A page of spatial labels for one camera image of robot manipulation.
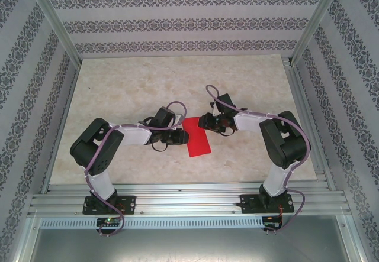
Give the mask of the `aluminium mounting rail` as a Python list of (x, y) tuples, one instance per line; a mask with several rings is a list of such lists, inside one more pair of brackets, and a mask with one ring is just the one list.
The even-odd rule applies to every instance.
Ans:
[[(136, 216), (239, 216), (240, 195), (258, 193), (259, 187), (258, 182), (115, 186), (119, 195), (136, 197)], [(301, 204), (298, 192), (305, 194), (303, 215), (339, 215), (351, 211), (345, 192), (332, 189), (325, 180), (294, 181), (290, 188), (295, 207)], [(81, 216), (88, 193), (85, 185), (50, 185), (46, 193), (33, 195), (27, 215)]]

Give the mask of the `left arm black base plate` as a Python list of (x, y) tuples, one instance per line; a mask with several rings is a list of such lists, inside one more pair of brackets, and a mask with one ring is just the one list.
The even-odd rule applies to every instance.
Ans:
[[(124, 215), (133, 215), (136, 207), (135, 196), (112, 196), (107, 202)], [(97, 197), (86, 196), (82, 209), (84, 215), (116, 215), (118, 212), (101, 202)]]

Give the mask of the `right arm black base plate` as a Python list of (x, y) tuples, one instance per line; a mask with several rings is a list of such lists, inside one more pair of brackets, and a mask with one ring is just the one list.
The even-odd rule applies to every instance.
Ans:
[(240, 203), (236, 205), (241, 208), (243, 214), (294, 212), (292, 197), (287, 193), (276, 197), (263, 194), (240, 195)]

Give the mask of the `red square paper sheet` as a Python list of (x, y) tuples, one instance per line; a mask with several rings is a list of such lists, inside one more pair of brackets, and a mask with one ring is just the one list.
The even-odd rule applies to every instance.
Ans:
[(202, 156), (211, 153), (211, 147), (205, 129), (198, 126), (199, 117), (185, 118), (183, 128), (189, 135), (187, 143), (190, 157)]

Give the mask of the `aluminium frame post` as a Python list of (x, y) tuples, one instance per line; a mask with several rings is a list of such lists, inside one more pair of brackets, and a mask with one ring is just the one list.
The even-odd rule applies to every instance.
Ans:
[(62, 20), (59, 18), (52, 2), (50, 0), (36, 0), (40, 8), (44, 12), (44, 15), (48, 19), (52, 29), (55, 31), (57, 37), (65, 48), (71, 61), (76, 67), (80, 67), (82, 64), (82, 58), (80, 57), (74, 43), (72, 42)]
[(321, 23), (331, 2), (332, 0), (320, 0), (319, 3), (317, 4), (317, 7), (314, 10), (311, 18), (309, 19), (309, 22), (307, 23), (293, 51), (293, 54), (290, 58), (291, 59), (290, 63), (292, 67), (294, 67), (299, 62), (304, 50), (306, 49), (308, 43), (310, 42), (310, 39), (312, 38), (317, 27)]

